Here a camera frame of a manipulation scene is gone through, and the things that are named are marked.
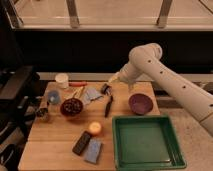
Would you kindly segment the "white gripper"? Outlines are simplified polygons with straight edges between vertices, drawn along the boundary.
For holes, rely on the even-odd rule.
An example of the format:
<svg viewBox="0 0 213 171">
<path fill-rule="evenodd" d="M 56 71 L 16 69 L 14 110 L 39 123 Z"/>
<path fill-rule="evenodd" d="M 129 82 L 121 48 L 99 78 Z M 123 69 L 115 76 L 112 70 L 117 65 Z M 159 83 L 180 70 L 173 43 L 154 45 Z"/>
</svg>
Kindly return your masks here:
<svg viewBox="0 0 213 171">
<path fill-rule="evenodd" d="M 112 75 L 109 78 L 108 83 L 113 83 L 113 82 L 119 82 L 119 72 L 116 72 L 114 75 Z M 110 89 L 111 87 L 108 84 L 104 84 L 101 88 L 101 93 L 109 95 Z"/>
</svg>

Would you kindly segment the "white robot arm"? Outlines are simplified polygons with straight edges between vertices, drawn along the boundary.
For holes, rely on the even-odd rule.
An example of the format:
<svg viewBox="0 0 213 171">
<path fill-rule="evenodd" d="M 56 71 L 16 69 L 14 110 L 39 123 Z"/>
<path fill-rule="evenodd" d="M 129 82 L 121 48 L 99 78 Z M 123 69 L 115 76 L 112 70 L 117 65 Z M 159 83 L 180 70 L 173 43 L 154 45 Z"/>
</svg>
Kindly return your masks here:
<svg viewBox="0 0 213 171">
<path fill-rule="evenodd" d="M 173 97 L 213 137 L 213 95 L 175 73 L 160 62 L 163 50 L 157 43 L 136 46 L 128 62 L 108 82 L 123 82 L 130 89 L 146 74 Z"/>
</svg>

